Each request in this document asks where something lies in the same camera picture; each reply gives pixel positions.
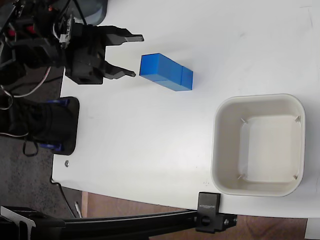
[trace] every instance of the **black bar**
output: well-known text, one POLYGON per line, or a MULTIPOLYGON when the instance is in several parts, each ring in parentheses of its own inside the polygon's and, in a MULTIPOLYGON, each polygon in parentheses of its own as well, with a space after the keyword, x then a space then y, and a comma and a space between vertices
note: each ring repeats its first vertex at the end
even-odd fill
POLYGON ((192 229, 197 211, 140 216, 66 219, 61 240, 135 240, 192 229))

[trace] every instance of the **cable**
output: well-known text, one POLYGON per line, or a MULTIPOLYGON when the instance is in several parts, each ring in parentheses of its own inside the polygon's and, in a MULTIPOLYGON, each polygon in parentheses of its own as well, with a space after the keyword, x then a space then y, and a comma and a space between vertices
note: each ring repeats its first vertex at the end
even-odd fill
POLYGON ((79 12, 79 14, 80 14, 80 16, 81 16, 81 19, 82 19, 82 21, 83 21, 83 24, 84 24, 84 25, 88 25, 87 22, 86 22, 86 18, 85 18, 84 14, 83 14, 83 12, 82 12, 82 10, 81 10, 81 8, 80 8, 80 5, 79 5, 79 3, 78 3, 78 0, 73 0, 73 2, 74 2, 74 5, 76 6, 76 8, 78 9, 78 12, 79 12))
POLYGON ((71 0, 67 0, 65 6, 63 7, 63 9, 61 10, 61 12, 57 15, 53 25, 52 25, 52 34, 54 35, 54 37, 58 40, 60 40, 60 37, 58 37, 58 34, 56 32, 56 24, 58 23, 58 21, 60 20, 60 18, 63 16, 63 14, 65 13, 65 11, 68 9, 69 5, 70 5, 71 0))
POLYGON ((69 205, 69 203, 68 203, 68 200, 67 200, 67 198, 66 198, 66 195, 65 195, 65 193, 64 193, 64 190, 63 190, 61 184, 60 184, 59 182, 54 182, 54 180, 52 179, 52 173, 51 173, 51 177, 50 177, 50 184, 52 184, 52 185, 58 185, 58 187, 59 187, 59 189, 60 189, 60 192, 61 192, 61 194, 62 194, 63 200, 64 200, 64 202, 65 202, 65 204, 66 204, 66 206, 67 206, 70 214, 71 214, 74 218, 77 218, 76 215, 75 215, 75 213, 72 211, 72 209, 71 209, 71 207, 70 207, 70 205, 69 205))
POLYGON ((26 148, 27 148, 27 136, 24 138, 24 143, 23 143, 23 147, 22 147, 22 153, 23 155, 25 155, 26 157, 30 158, 30 157, 35 157, 38 155, 39 153, 39 146, 38 143, 34 140, 34 138, 32 136, 29 137, 29 140, 33 142, 34 147, 35 147, 35 152, 34 153, 26 153, 26 148))
POLYGON ((5 132, 0 132, 0 135, 6 135, 6 136, 9 136, 9 137, 13 137, 13 138, 22 138, 22 137, 26 137, 28 136, 29 133, 26 133, 24 135, 13 135, 13 134, 10 134, 10 133, 5 133, 5 132))
POLYGON ((10 109, 10 108, 12 107, 12 105, 14 104, 14 99, 13 99, 12 95, 11 95, 8 91, 6 91, 6 90, 4 89, 4 86, 0 85, 0 87, 1 87, 1 89, 4 91, 4 93, 7 94, 7 95, 10 97, 10 99, 11 99, 10 105, 9 105, 8 107, 4 107, 4 108, 0 107, 0 110, 8 110, 8 109, 10 109))
POLYGON ((26 94, 23 94, 23 95, 11 95, 8 91, 4 90, 3 86, 1 86, 2 90, 4 91, 5 94, 7 94, 8 96, 12 96, 14 98, 24 98, 24 97, 27 97, 31 94, 33 94, 38 88, 41 87, 41 85, 46 81, 49 73, 50 73, 50 70, 51 70, 51 67, 49 66, 47 69, 46 69, 46 72, 45 72, 45 75, 43 77, 43 79, 38 83, 37 86, 34 87, 34 89, 32 89, 30 92, 26 93, 26 94))
MULTIPOLYGON (((59 80, 59 79, 62 79, 62 78, 63 78, 63 76, 57 76, 57 77, 55 77, 55 78, 51 78, 51 79, 45 81, 43 84, 48 84, 48 83, 54 82, 54 81, 59 80)), ((14 90, 17 90, 17 89, 19 89, 19 88, 21 88, 21 87, 24 87, 24 86, 32 86, 32 85, 37 85, 37 84, 38 84, 38 82, 20 83, 19 85, 16 85, 16 86, 14 86, 13 88, 11 88, 11 89, 9 90, 9 92, 12 93, 14 90)))

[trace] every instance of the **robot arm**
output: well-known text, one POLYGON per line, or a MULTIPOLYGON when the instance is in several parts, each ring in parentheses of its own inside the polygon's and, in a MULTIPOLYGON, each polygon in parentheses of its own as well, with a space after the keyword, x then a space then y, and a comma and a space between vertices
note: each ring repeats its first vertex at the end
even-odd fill
POLYGON ((51 7, 52 0, 22 0, 1 29, 0 85, 14 83, 26 74, 25 65, 66 68, 78 84, 102 84, 135 73, 105 61, 106 46, 142 42, 142 35, 115 26, 76 23, 73 15, 51 7))

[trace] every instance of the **square bowl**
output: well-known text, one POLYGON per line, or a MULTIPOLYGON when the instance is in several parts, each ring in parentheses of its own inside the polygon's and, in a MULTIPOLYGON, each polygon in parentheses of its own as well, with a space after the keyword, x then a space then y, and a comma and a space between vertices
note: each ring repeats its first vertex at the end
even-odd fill
POLYGON ((304 173, 305 132, 305 110, 292 95, 227 99, 214 119, 214 185, 229 195, 292 193, 304 173))

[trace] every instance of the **black clamp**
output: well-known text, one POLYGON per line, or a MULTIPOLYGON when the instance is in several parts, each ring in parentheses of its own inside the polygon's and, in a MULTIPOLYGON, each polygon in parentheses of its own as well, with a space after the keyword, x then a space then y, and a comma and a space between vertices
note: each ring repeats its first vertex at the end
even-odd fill
POLYGON ((199 192, 197 232, 214 234, 237 225, 237 215, 219 213, 220 193, 199 192))

